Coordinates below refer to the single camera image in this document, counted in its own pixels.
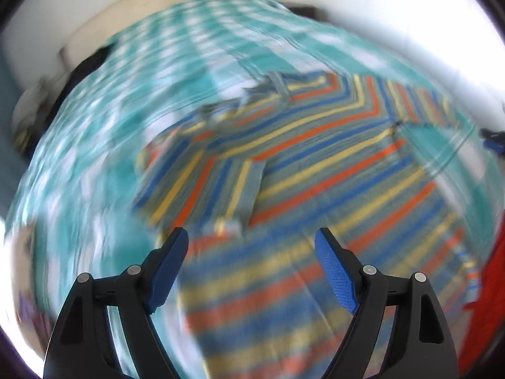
headboard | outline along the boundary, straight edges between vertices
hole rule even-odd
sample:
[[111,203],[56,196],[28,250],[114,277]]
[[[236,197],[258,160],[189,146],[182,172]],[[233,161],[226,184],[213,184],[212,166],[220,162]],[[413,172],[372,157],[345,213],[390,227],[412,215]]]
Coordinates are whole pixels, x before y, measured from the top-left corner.
[[89,57],[110,37],[129,25],[170,5],[187,0],[119,0],[97,14],[72,34],[63,47],[70,69]]

red fabric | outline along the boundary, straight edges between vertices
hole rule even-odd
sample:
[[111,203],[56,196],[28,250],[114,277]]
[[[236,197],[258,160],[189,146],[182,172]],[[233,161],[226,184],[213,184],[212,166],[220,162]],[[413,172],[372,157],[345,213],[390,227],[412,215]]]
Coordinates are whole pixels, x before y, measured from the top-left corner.
[[474,313],[460,353],[461,374],[477,362],[505,323],[505,217],[493,254],[482,271],[481,294],[468,309]]

